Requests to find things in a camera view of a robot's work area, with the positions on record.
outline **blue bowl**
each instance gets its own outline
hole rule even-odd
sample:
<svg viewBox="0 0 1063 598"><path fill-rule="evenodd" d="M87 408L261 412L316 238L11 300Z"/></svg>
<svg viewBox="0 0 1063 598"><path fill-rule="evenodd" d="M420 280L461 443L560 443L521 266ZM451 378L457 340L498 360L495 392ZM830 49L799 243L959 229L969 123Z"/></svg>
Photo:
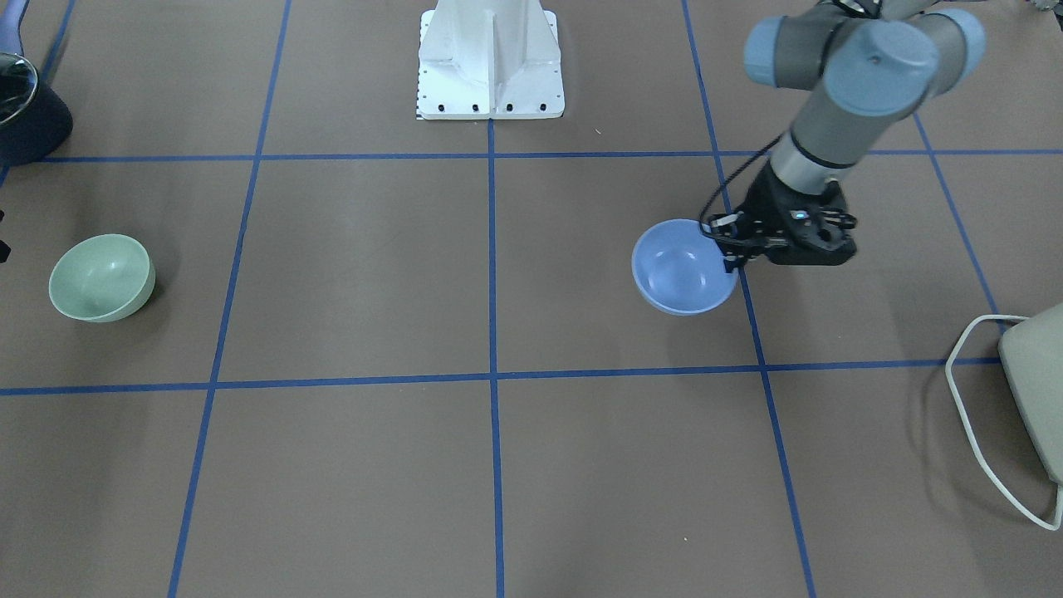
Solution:
<svg viewBox="0 0 1063 598"><path fill-rule="evenodd" d="M651 306L673 317L704 314L723 304L738 279L696 220L667 220L642 233L631 253L635 284Z"/></svg>

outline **bowl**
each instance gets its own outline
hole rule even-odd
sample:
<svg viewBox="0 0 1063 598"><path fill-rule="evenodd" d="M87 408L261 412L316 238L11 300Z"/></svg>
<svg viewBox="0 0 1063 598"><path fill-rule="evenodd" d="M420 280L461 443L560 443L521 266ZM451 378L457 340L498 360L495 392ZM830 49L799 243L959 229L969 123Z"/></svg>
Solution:
<svg viewBox="0 0 1063 598"><path fill-rule="evenodd" d="M52 306L90 323L122 320L139 310L155 288L155 264L136 239L94 236L67 251L48 278Z"/></svg>
<svg viewBox="0 0 1063 598"><path fill-rule="evenodd" d="M723 304L738 279L724 269L715 241L696 220L665 220L642 233L631 252L631 273L651 306L673 317L703 314Z"/></svg>

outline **bowl rim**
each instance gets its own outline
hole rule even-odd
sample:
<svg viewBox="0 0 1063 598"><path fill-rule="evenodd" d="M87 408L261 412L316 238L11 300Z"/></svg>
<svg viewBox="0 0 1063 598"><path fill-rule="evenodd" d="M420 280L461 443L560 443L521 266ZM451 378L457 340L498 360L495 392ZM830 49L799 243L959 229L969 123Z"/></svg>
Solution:
<svg viewBox="0 0 1063 598"><path fill-rule="evenodd" d="M704 314L706 312L719 308L724 304L724 302L727 301L727 297L731 295L731 293L735 291L735 286L738 284L738 271L732 271L730 273L725 272L724 275L726 275L727 278L730 280L730 289L727 292L723 293L723 296L720 297L720 301L713 303L712 305L706 308L698 308L696 310L679 310L671 306L668 306L665 304L661 304L659 301L657 301L656 297L649 294L648 289L645 288L645 285L643 285L642 280L639 278L639 269L637 261L639 247L642 246L642 242L649 236L651 232L661 227L674 226L676 225L677 222L689 222L692 225L698 225L697 220L692 220L690 218L672 218L671 220L663 220L661 222L657 222L656 224L646 228L645 232L643 232L639 236L639 239L635 242L635 247L631 249L631 277L635 278L635 286L639 288L639 292L642 294L642 297L645 298L646 303L648 303L654 308L657 308L658 310L673 317L696 317L698 314Z"/></svg>
<svg viewBox="0 0 1063 598"><path fill-rule="evenodd" d="M132 245L137 249L137 253L139 253L140 256L142 256L145 258L145 260L147 261L147 263L148 263L148 270L145 273L144 280L140 283L140 288L137 289L137 291L132 296L129 297L128 302L125 302L124 304L122 304L118 308L116 308L116 309L114 309L114 310L112 310L109 312L106 312L104 314L99 314L99 315L88 317L88 318L82 318L82 317L75 317L73 314L67 313L67 311L64 310L63 308L61 308L58 306L58 304L56 304L56 302L55 302L55 294L53 292L53 290L54 290L54 283L55 283L55 272L58 270L58 268L63 263L63 261L65 259L67 259L71 254L73 254L78 249L82 247L83 245L92 243L92 242L98 242L102 238L120 238L123 241L132 241ZM135 238L133 238L133 237L131 237L129 235L123 235L123 234L120 234L120 233L104 233L104 234L99 234L99 235L96 235L96 236L90 236L90 237L86 238L85 240L82 240L78 244L74 244L70 249L67 249L66 252L63 253L63 256L60 257L57 261L55 261L55 266L52 267L52 273L48 276L48 298L52 303L52 307L55 308L55 310L58 313L63 314L64 317L66 317L68 319L75 320L75 321L81 321L81 322L98 322L98 321L101 321L101 320L114 317L117 313L120 313L122 310L129 308L131 304L135 303L137 301L137 298L139 298L140 293L144 292L144 287L151 279L151 277L152 277L152 270L153 269L154 269L154 263L151 260L151 255L148 254L148 249L145 247L144 243L141 243L139 240L137 240L137 239L135 239Z"/></svg>

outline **white cable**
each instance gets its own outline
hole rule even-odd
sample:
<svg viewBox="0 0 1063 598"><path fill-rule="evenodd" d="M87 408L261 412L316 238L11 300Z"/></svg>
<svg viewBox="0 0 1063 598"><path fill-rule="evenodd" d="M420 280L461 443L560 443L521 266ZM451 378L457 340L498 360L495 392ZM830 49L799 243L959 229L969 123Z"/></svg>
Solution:
<svg viewBox="0 0 1063 598"><path fill-rule="evenodd" d="M1043 520L1029 509L1023 506L1022 502L1015 498L1011 492L1005 488L1003 482L1000 478L997 478L996 474L990 467L990 464L985 462L985 457L982 456L982 449L978 447L978 441L975 440L975 431L971 428L971 420L967 417L967 410L963 407L963 400L960 398L960 391L956 388L956 380L952 379L952 363L956 362L956 357L960 355L960 349L963 348L963 344L967 342L967 337L971 336L971 331L975 329L976 326L985 321L1002 321L1002 322L1013 322L1019 323L1029 320L1024 317L1005 317L1005 315L989 315L979 317L975 319L975 322L967 325L966 330L960 336L960 341L956 344L956 348L952 349L952 354L948 356L948 360L945 362L945 378L948 380L948 388L952 391L952 398L956 399L956 409L960 412L960 420L963 422L963 430L967 433L967 440L971 442L971 448L975 451L975 459L978 460L978 464L982 466L982 472L990 477L993 484L996 485L1000 494L1003 495L1014 507L1018 509L1019 513L1026 515L1026 518L1033 522L1034 524L1045 528L1048 531L1054 532L1060 529L1060 522L1063 520L1063 484L1057 484L1056 492L1056 515L1052 518L1052 523Z"/></svg>

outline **black cable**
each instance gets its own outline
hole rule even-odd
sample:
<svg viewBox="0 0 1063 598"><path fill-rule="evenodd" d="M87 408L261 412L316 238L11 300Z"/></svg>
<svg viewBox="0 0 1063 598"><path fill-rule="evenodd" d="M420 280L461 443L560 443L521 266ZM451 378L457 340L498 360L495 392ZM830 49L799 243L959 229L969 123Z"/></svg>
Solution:
<svg viewBox="0 0 1063 598"><path fill-rule="evenodd" d="M698 225L701 225L702 227L703 234L705 233L705 224L706 224L705 216L709 212L709 209L712 208L712 204L716 201L716 198L720 197L720 193L724 192L724 189L727 188L727 185L731 184L731 182L733 182L735 178L737 178L740 174L742 174L742 172L746 168L748 168L754 161L759 159L761 156L767 153L767 150L774 148L776 143L782 140L782 135L786 135L786 133L780 133L778 137L772 139L772 142L757 150L757 153L753 154L753 156L749 157L749 159L746 159L745 163L742 164L742 166L739 166L737 170L731 172L730 176L727 176L727 178L724 180L722 185L716 187L716 190L712 191L712 194L709 195L709 201L705 203L705 207L702 208L702 212L697 217L697 222Z"/></svg>

